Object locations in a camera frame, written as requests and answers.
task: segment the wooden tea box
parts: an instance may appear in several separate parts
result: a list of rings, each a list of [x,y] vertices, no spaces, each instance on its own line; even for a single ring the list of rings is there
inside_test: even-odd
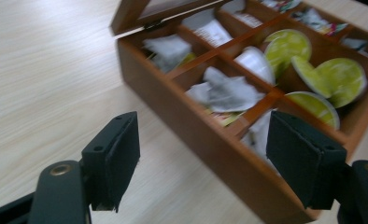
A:
[[[338,34],[325,36],[291,17],[292,13],[307,8],[305,3],[279,13],[258,1],[245,0],[243,12],[262,22],[260,26],[251,28],[221,9],[228,2],[122,0],[111,29],[120,36],[117,46],[123,78],[263,221],[305,223],[315,220],[319,211],[304,209],[286,182],[265,160],[246,147],[241,138],[265,112],[277,109],[304,119],[326,133],[344,146],[350,157],[368,126],[368,84],[359,99],[337,109],[340,128],[335,130],[285,95],[291,91],[306,90],[292,67],[286,70],[281,80],[277,80],[281,84],[275,86],[255,76],[236,63],[234,58],[249,46],[264,50],[263,40],[268,35],[291,29],[305,34],[309,39],[312,47],[311,64],[316,66],[334,58],[349,58],[362,66],[368,83],[368,57],[340,43],[345,37],[368,40],[368,33],[349,24]],[[233,38],[216,48],[182,24],[189,16],[210,8]],[[316,10],[328,21],[343,22],[322,10]],[[164,73],[150,61],[150,52],[144,49],[143,41],[169,35],[178,35],[191,44],[196,58]],[[228,77],[245,77],[248,84],[264,94],[257,104],[226,127],[221,126],[205,112],[202,105],[186,94],[192,85],[203,82],[204,72],[210,66]]]

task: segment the open lid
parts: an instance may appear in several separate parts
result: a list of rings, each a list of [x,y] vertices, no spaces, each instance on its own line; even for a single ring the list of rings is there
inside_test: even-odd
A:
[[[111,22],[115,35],[223,0],[121,0]]]

